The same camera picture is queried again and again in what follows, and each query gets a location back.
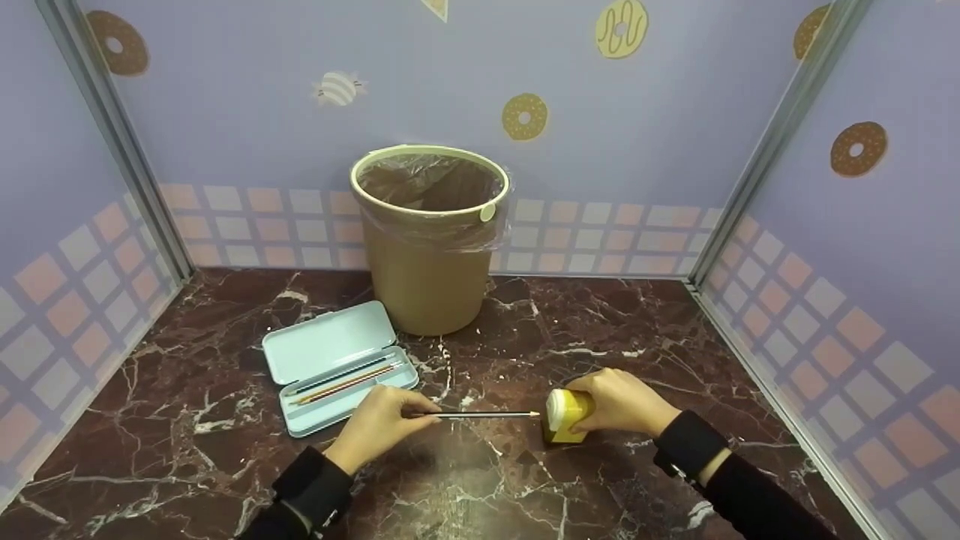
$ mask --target yellow pencil sharpener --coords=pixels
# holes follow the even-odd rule
[[[593,398],[589,394],[562,388],[552,390],[546,400],[546,418],[540,422],[543,440],[568,444],[584,442],[587,434],[571,433],[570,428],[592,413]]]

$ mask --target light blue pencil case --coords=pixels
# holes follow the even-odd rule
[[[294,437],[346,420],[377,384],[412,388],[420,381],[417,368],[396,345],[387,310],[377,301],[272,331],[263,336],[263,354],[274,382],[283,386],[280,410]],[[295,403],[387,365],[395,367],[319,400]]]

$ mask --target glazed donut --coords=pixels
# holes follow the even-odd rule
[[[863,150],[851,154],[854,145]],[[838,175],[855,178],[873,169],[887,151],[887,131],[876,122],[859,122],[840,132],[830,148],[830,167]]]
[[[529,118],[524,123],[520,117],[526,113]],[[503,106],[501,121],[503,129],[513,140],[530,140],[540,135],[546,127],[548,111],[546,104],[537,94],[524,93],[514,96]]]
[[[132,77],[147,70],[150,63],[147,44],[129,22],[111,12],[101,11],[87,13],[86,20],[111,72]],[[110,49],[108,39],[111,37],[120,42],[122,48],[119,52]]]
[[[637,0],[613,0],[597,18],[597,48],[609,59],[632,55],[647,35],[647,11]]]
[[[827,12],[829,11],[830,4],[821,6],[810,12],[804,19],[804,22],[800,23],[797,32],[793,35],[793,56],[797,57],[797,60],[803,60],[806,56],[806,52],[810,49],[810,44],[813,43],[813,39],[820,30],[820,25],[824,23],[824,19],[827,17]]]

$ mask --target colored pencil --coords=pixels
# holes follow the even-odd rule
[[[371,371],[369,371],[369,372],[367,372],[367,373],[365,373],[365,374],[363,374],[363,375],[358,375],[358,376],[356,376],[356,377],[354,377],[354,378],[352,378],[352,379],[345,380],[345,381],[343,381],[343,382],[338,382],[337,384],[334,384],[333,386],[330,386],[330,387],[325,388],[325,389],[323,389],[323,390],[314,392],[314,393],[312,393],[312,394],[307,394],[306,396],[303,396],[302,398],[300,398],[300,399],[298,399],[298,400],[295,400],[295,401],[294,401],[294,405],[309,405],[309,404],[312,404],[313,402],[316,402],[316,401],[318,401],[318,400],[321,400],[321,399],[323,399],[323,398],[325,398],[325,397],[327,397],[327,396],[336,394],[337,392],[346,390],[346,389],[348,389],[348,388],[350,388],[350,387],[352,387],[352,386],[356,386],[357,384],[359,384],[359,383],[361,383],[361,382],[364,382],[364,381],[367,381],[367,380],[370,380],[370,379],[374,379],[374,378],[379,377],[379,376],[381,376],[381,375],[383,375],[383,374],[385,374],[385,373],[389,373],[389,372],[393,371],[394,369],[396,369],[397,366],[399,366],[399,365],[400,365],[399,363],[396,363],[396,364],[388,364],[388,365],[385,365],[385,366],[378,367],[378,368],[376,368],[376,369],[374,369],[374,370],[371,370]]]
[[[287,391],[283,392],[283,397],[284,397],[284,398],[289,398],[290,396],[298,396],[298,395],[300,395],[300,394],[302,394],[302,393],[304,393],[304,392],[309,392],[310,390],[313,390],[313,389],[316,388],[317,386],[323,386],[324,384],[327,384],[328,382],[333,382],[333,381],[339,379],[340,377],[345,377],[345,376],[347,376],[347,375],[354,374],[354,373],[356,373],[356,372],[358,372],[358,371],[363,371],[364,369],[369,368],[372,364],[375,364],[376,362],[381,362],[381,361],[383,361],[383,360],[386,360],[386,359],[388,359],[388,358],[392,358],[392,357],[394,357],[394,356],[396,356],[396,353],[390,353],[390,354],[388,354],[388,355],[386,355],[386,356],[383,356],[383,357],[381,357],[381,358],[378,358],[378,359],[376,359],[376,360],[374,360],[374,361],[372,361],[372,362],[370,362],[370,363],[366,363],[366,364],[364,364],[364,365],[362,365],[362,366],[355,367],[355,368],[353,368],[353,369],[351,369],[351,370],[349,370],[349,371],[345,371],[344,373],[335,375],[335,376],[333,376],[333,377],[327,377],[326,379],[323,379],[323,380],[318,380],[318,381],[316,381],[316,382],[311,382],[310,384],[306,384],[305,386],[302,386],[302,387],[300,387],[300,388],[297,388],[296,390],[289,390],[289,389],[288,389]]]

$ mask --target checkered pattern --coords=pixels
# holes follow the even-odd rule
[[[360,208],[348,192],[165,184],[197,266],[367,267]]]
[[[352,194],[167,184],[164,198],[198,266],[367,267]],[[491,261],[508,274],[685,276],[720,209],[518,199]]]
[[[0,278],[0,508],[175,290],[130,194]]]
[[[960,537],[956,378],[935,372],[909,336],[888,331],[750,216],[706,294],[894,537]]]

